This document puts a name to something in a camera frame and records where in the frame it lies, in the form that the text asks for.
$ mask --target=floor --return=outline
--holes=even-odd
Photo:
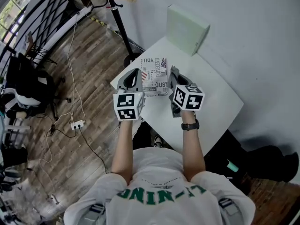
[[[267,179],[252,179],[249,176],[245,179],[251,182],[249,197],[256,206],[252,225],[287,225],[300,210],[300,186]]]
[[[60,84],[58,95],[72,98],[73,81],[67,62],[67,52],[73,35],[69,32],[56,46],[51,59],[58,65],[47,64],[45,69],[55,82],[65,76],[66,82]],[[78,23],[75,38],[70,50],[74,80],[81,95],[86,122],[82,132],[91,148],[103,158],[109,168],[112,162],[117,134],[118,121],[113,110],[113,93],[110,81],[123,69],[123,60],[127,55],[122,39],[102,27],[100,24],[85,18]],[[72,103],[57,103],[58,114],[72,110]],[[92,184],[105,173],[102,161],[91,152],[81,134],[68,138],[56,131],[47,138],[52,153],[51,160],[46,143],[46,132],[53,121],[49,117],[31,118],[32,130],[24,143],[29,153],[29,163],[19,166],[19,170],[29,167],[34,171],[23,170],[19,189],[7,194],[6,199],[16,199],[14,207],[18,216],[26,223],[36,224],[41,216],[45,219],[62,213],[71,203],[77,201]],[[80,99],[75,93],[74,121],[84,120]],[[70,127],[70,115],[63,116],[55,127],[68,136],[75,132]],[[55,194],[59,204],[49,198]]]

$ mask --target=green lettering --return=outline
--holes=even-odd
[[[135,199],[135,197],[136,197],[136,199],[139,202],[144,203],[144,200],[143,200],[144,191],[145,190],[142,187],[137,187],[137,188],[133,189],[129,200]]]
[[[193,186],[191,186],[192,190],[195,189],[195,188],[198,188],[201,194],[203,194],[203,193],[206,192],[206,190],[203,187],[199,186],[199,185],[193,185]]]
[[[123,192],[117,193],[117,196],[126,199],[128,198],[129,194],[130,194],[130,189],[126,189]]]
[[[147,192],[147,204],[148,205],[155,205],[155,201],[154,201],[154,192]]]
[[[188,197],[195,197],[195,195],[189,190],[188,187],[186,187],[187,191],[188,191]]]
[[[171,192],[161,190],[161,191],[158,191],[157,193],[158,193],[158,197],[159,197],[158,203],[163,203],[163,202],[165,202],[165,199],[174,202],[174,200],[173,200],[173,198],[172,198],[172,193],[171,193]]]
[[[180,198],[182,195],[184,195],[184,191],[182,191],[181,193],[178,193],[178,194],[175,196],[175,199]]]

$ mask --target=white table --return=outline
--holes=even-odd
[[[140,57],[132,62],[111,85],[116,88],[118,80],[129,70],[139,68],[139,60],[151,57],[165,57],[168,74],[171,65],[191,79],[205,93],[200,111],[196,112],[200,128],[198,130],[202,151],[205,154],[217,143],[228,129],[243,106],[243,102],[221,76],[197,53],[190,57],[170,43],[166,37],[160,39]],[[173,118],[171,102],[168,96],[147,97],[141,116],[147,123],[170,144],[182,153],[183,132],[181,118]]]

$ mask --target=white t-shirt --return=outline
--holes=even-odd
[[[134,150],[133,178],[106,174],[65,212],[65,225],[249,225],[255,205],[224,176],[200,172],[188,182],[182,155]]]

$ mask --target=black chair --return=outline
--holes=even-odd
[[[30,111],[29,116],[44,113],[47,105],[50,104],[53,116],[57,120],[54,100],[71,102],[70,98],[55,96],[60,82],[65,82],[65,79],[61,77],[55,85],[53,78],[46,71],[35,69],[32,61],[19,54],[18,57],[10,58],[5,94],[14,93],[18,105]]]

